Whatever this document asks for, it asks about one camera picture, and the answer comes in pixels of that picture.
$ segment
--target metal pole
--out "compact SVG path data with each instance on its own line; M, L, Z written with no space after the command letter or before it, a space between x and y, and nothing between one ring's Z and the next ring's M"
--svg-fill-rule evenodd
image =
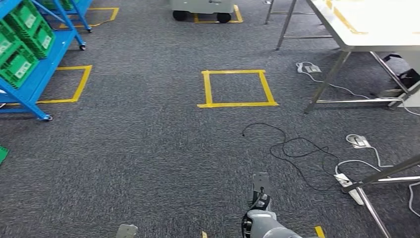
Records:
M377 102L398 102L398 99L378 98L378 99L356 99L356 100L318 100L316 103L377 103Z
M360 182L356 182L348 187L344 187L342 190L343 192L349 192L357 187L362 187L367 184L373 183L378 181L379 179L384 179L390 175L396 174L398 172L401 172L403 170L409 169L413 166L416 166L420 164L420 155L416 155L411 157L410 159L403 161L397 165L394 165L392 167L389 167L381 172L375 173L374 175L371 175L365 179L363 179Z
M289 11L287 13L286 20L284 21L283 29L281 30L280 38L278 39L278 43L277 43L277 47L276 47L277 51L280 49L281 43L283 43L283 38L284 38L284 35L286 34L287 27L289 26L290 19L292 18L293 9L295 9L296 1L297 0L293 0L292 4L290 5Z
M366 196L365 192L363 191L363 189L361 189L360 187L356 188L357 193L359 193L360 198L362 198L363 202L365 203L367 209L369 210L370 214L372 214L373 218L376 221L376 224L379 226L381 232L384 234L384 236L386 238L391 238L391 235L389 234L388 230L385 227L385 224L383 223L383 221L381 220L381 218L379 217L379 215L377 214L377 212L375 211L374 207L372 206L372 204L370 203L368 197Z
M273 9L273 5L274 5L274 0L271 0L271 4L270 7L268 8L268 13L267 13L267 17L265 18L265 23L264 24L268 24L270 21L270 16L271 16L271 10Z
M285 36L283 39L325 39L333 38L332 36Z
M407 95L411 95L411 92L408 90L408 88L401 83L400 79L398 78L398 76L394 73L394 71L392 71L392 69L375 53L375 52L370 52L370 54L375 58L376 61L378 61L378 63L382 66L382 68L388 73L389 76L391 76L391 78L398 84L398 86L400 86L400 88L407 94Z
M332 79L337 74L338 70L341 68L341 66L346 62L347 58L351 54L350 51L343 51L340 54L340 57L338 58L337 62L334 64L330 72L328 73L325 81L318 87L316 90L314 97L312 98L312 101L309 103L308 107L305 109L305 113L309 113L314 109L315 104L317 103L318 99L321 97L324 90L327 88L329 83L332 81Z
M381 179L378 179L378 181L373 182L372 184L392 183L392 182L416 182L416 181L420 181L420 176L400 177L400 178L381 178Z
M287 15L288 12L286 11L272 11L271 15ZM299 12L295 11L293 12L293 15L313 15L315 12Z

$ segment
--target gray robot arm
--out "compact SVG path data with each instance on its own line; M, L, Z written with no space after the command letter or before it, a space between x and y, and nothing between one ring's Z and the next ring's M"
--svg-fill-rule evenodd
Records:
M270 211L268 173L256 173L253 180L250 208L242 219L243 238L302 238L278 223L276 214Z

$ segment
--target table top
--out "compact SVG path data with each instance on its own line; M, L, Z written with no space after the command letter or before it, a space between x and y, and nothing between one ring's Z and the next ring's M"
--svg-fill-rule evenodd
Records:
M345 51L420 51L420 0L307 0Z

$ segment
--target power strip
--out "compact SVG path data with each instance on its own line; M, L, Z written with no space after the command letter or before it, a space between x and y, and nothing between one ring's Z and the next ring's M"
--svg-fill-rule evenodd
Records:
M337 174L335 175L335 179L341 184L343 187L348 187L353 185L353 183L349 180L349 178L345 174ZM365 203L363 202L362 198L360 197L359 193L355 189L349 192L350 196L357 202L357 204L364 206Z

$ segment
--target blue metal shelf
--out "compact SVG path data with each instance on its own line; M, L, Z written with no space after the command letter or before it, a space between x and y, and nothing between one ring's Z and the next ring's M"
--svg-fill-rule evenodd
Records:
M78 3L73 4L72 10L65 11L67 15L78 15L79 19L76 19L74 21L81 21L85 29L89 32L91 32L92 28L89 26L88 22L86 21L85 15L91 3L92 3L92 0L79 0ZM54 14L59 14L58 10L51 10L51 12Z
M0 1L0 19L12 11L22 0L3 0Z
M40 59L39 64L29 75L28 79L22 84L17 92L23 96L23 99L35 103L42 94L45 86L48 84L55 69L66 53L75 36L74 31L55 31L55 41L51 51L46 59ZM17 103L17 100L9 95L0 94L0 102Z
M7 15L21 2L22 0L0 0L0 19ZM7 81L0 78L0 89L5 91L5 94L0 94L0 103L20 104L20 108L2 108L0 109L0 113L32 113L38 119L51 120L52 117L49 114L43 112L36 105L36 102L48 84L51 76L54 74L58 64L64 57L64 54L66 53L72 40L76 38L81 50L85 49L85 42L83 42L82 37L71 23L66 11L63 9L58 0L53 0L55 6L57 7L57 14L46 9L36 0L32 0L32 2L38 7L38 9L40 9L40 11L55 17L60 22L64 23L68 28L63 31L53 31L55 34L55 41L52 45L50 53L48 54L48 57L39 61L38 65L34 68L34 70L19 89L13 88Z
M79 2L76 3L76 6L79 8L80 15L86 15L86 12L88 11L88 8L91 5L91 3L92 0L79 0ZM67 10L66 12L69 15L77 15L77 11L75 9Z

